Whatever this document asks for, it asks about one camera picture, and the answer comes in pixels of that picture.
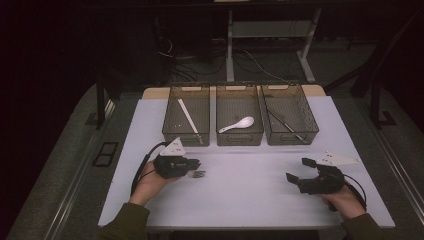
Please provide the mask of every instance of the table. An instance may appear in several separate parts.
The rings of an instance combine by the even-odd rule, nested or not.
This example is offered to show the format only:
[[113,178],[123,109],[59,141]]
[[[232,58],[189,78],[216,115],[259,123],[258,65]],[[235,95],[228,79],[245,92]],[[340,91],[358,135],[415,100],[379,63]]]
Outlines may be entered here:
[[[301,164],[302,157],[318,159],[325,151],[360,159],[331,97],[316,85],[304,86],[320,132],[309,146],[269,146],[265,136],[257,147],[218,147],[215,99],[211,91],[211,144],[185,147],[187,158],[201,161],[204,178],[183,177],[167,186],[146,206],[150,230],[204,229],[323,229],[340,225],[316,196],[300,194],[285,173],[317,176]],[[99,225],[109,223],[128,201],[132,178],[142,158],[162,142],[167,88],[147,89],[139,101],[109,189]],[[157,149],[152,157],[159,153]],[[381,227],[394,227],[377,189],[362,163],[339,167],[364,187],[368,211]]]

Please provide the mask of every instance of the white spoon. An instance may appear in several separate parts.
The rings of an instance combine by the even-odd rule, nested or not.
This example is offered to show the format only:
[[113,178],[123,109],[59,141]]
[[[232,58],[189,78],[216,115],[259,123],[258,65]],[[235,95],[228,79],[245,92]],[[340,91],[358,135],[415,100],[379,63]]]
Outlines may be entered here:
[[228,131],[228,130],[233,129],[233,128],[247,128],[247,127],[252,126],[252,124],[254,122],[255,122],[255,119],[253,119],[252,117],[245,117],[236,124],[230,125],[230,126],[225,127],[225,128],[221,128],[218,132],[223,133],[223,132]]

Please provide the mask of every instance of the dark background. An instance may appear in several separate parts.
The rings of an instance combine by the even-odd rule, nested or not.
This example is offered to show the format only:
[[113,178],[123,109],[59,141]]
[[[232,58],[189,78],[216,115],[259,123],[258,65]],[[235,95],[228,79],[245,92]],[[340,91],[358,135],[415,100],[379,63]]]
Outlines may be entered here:
[[[198,21],[193,21],[193,16],[168,13],[160,25],[163,29],[158,31],[151,24],[152,15],[87,18],[77,1],[8,0],[0,4],[0,238],[3,239],[74,107],[95,84],[96,76],[101,73],[106,78],[109,94],[114,98],[119,98],[123,90],[159,86],[167,76],[162,71],[166,63],[154,50],[160,43],[158,35],[164,31],[181,46],[193,46],[193,41],[199,43],[197,46],[201,47],[191,50],[207,61],[211,57],[209,39],[225,37],[221,34],[226,33],[222,28],[226,30],[227,15],[199,14]],[[408,13],[397,6],[326,8],[316,37],[331,40],[356,36],[379,40],[390,36],[395,23],[405,15]],[[199,31],[187,31],[187,26]],[[420,13],[384,64],[379,79],[384,80],[383,85],[424,131],[423,81],[417,77],[422,75],[424,62],[422,26],[423,13]]]

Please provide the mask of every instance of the sleeve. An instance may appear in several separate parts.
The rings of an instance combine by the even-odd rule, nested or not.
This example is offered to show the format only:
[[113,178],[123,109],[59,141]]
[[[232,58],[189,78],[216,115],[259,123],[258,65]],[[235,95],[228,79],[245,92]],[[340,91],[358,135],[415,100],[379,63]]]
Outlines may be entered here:
[[104,226],[97,236],[97,240],[144,240],[146,223],[150,211],[146,208],[124,203],[115,219]]
[[368,213],[342,223],[352,240],[390,240]]

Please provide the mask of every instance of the white tag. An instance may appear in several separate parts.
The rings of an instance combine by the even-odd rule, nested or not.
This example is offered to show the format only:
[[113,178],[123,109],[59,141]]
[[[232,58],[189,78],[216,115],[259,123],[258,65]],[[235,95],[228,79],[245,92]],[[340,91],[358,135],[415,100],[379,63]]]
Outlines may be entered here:
[[184,156],[185,150],[180,138],[176,138],[160,152],[161,156]]
[[319,160],[316,161],[317,164],[326,165],[326,166],[340,166],[340,165],[349,165],[362,163],[361,159],[345,157],[336,153],[326,152]]

